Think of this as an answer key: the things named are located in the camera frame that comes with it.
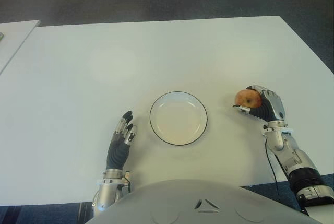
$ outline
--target red apple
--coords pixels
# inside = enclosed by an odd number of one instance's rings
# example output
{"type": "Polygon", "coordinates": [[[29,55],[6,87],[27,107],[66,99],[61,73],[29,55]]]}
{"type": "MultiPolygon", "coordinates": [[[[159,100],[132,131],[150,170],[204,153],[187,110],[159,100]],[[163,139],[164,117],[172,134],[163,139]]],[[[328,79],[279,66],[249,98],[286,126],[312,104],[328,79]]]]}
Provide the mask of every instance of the red apple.
{"type": "Polygon", "coordinates": [[[257,91],[246,89],[236,94],[234,103],[248,108],[259,108],[262,104],[262,99],[257,91]]]}

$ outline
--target robotic arm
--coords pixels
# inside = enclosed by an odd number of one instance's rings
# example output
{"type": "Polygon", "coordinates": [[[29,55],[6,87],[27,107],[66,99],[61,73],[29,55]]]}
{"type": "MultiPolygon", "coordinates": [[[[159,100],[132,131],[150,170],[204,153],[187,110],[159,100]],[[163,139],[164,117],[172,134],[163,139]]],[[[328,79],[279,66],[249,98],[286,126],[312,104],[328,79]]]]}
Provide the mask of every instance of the robotic arm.
{"type": "Polygon", "coordinates": [[[322,180],[309,156],[299,149],[291,135],[293,131],[287,128],[281,98],[275,92],[261,86],[250,86],[247,89],[259,92],[262,98],[261,107],[234,107],[268,123],[264,125],[263,135],[267,137],[267,145],[276,156],[300,207],[305,209],[309,206],[334,203],[333,189],[322,180]]]}
{"type": "Polygon", "coordinates": [[[129,155],[130,146],[136,136],[137,127],[129,124],[132,111],[126,112],[119,121],[111,139],[106,159],[106,170],[100,187],[93,199],[93,213],[97,216],[123,197],[122,188],[130,192],[129,172],[123,175],[123,165],[129,155]]]}

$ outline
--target cable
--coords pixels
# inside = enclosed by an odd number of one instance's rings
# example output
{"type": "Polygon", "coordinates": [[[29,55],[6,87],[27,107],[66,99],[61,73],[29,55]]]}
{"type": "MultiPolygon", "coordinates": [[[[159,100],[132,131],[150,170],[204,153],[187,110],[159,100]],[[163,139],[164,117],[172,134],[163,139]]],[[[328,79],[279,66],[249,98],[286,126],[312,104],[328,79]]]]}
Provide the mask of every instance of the cable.
{"type": "Polygon", "coordinates": [[[127,179],[127,178],[125,178],[125,177],[123,177],[124,179],[126,179],[126,181],[127,181],[127,183],[128,183],[128,187],[127,187],[127,189],[128,189],[128,191],[129,191],[129,193],[131,193],[131,182],[127,179]]]}
{"type": "Polygon", "coordinates": [[[278,201],[281,202],[281,199],[280,199],[280,193],[279,193],[279,191],[278,191],[278,183],[277,183],[276,175],[275,175],[275,172],[274,172],[274,170],[273,170],[273,168],[272,168],[272,165],[271,165],[271,162],[270,162],[270,159],[269,159],[269,156],[268,156],[268,150],[267,150],[267,138],[266,138],[266,142],[265,142],[265,150],[266,150],[266,155],[267,155],[267,159],[268,159],[270,168],[271,168],[271,170],[272,170],[273,177],[274,177],[274,179],[275,179],[275,185],[276,185],[276,191],[277,191],[278,201]]]}

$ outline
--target table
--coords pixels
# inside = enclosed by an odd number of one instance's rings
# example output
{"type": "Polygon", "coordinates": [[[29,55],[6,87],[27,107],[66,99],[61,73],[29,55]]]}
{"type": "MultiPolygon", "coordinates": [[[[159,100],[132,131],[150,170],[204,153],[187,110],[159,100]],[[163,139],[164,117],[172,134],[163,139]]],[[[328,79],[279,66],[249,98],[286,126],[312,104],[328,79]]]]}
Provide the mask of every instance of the table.
{"type": "Polygon", "coordinates": [[[5,35],[0,41],[0,74],[38,24],[38,20],[0,24],[0,32],[5,35]]]}
{"type": "Polygon", "coordinates": [[[0,76],[0,205],[91,201],[128,109],[139,131],[125,165],[134,187],[272,182],[263,122],[231,107],[252,84],[281,96],[300,148],[321,174],[333,173],[333,81],[278,16],[35,28],[0,76]],[[208,113],[202,137],[181,147],[159,140],[149,124],[155,99],[176,90],[208,113]]]}

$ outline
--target plate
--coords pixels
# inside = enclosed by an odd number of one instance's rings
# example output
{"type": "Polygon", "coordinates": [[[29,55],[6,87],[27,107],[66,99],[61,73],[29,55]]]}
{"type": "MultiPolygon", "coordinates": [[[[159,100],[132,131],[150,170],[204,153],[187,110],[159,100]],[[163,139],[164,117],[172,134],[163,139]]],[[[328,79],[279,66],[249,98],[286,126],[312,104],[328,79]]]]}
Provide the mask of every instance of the plate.
{"type": "Polygon", "coordinates": [[[205,131],[208,117],[203,104],[186,92],[169,92],[159,97],[150,112],[155,134],[172,145],[187,145],[205,131]]]}

